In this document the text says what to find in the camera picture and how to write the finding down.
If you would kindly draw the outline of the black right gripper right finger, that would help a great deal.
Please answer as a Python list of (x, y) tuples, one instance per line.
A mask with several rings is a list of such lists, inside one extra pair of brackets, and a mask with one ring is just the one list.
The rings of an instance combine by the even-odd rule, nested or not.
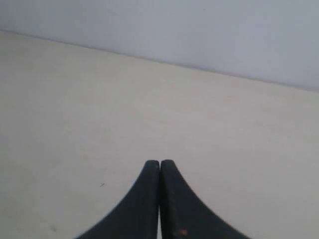
[(176, 164), (160, 164), (160, 226), (163, 239), (246, 239), (193, 192)]

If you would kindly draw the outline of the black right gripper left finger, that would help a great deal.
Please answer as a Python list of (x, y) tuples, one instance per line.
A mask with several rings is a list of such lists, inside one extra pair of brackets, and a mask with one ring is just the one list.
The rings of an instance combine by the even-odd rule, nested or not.
[(80, 239), (156, 239), (159, 214), (160, 164), (145, 162), (126, 196)]

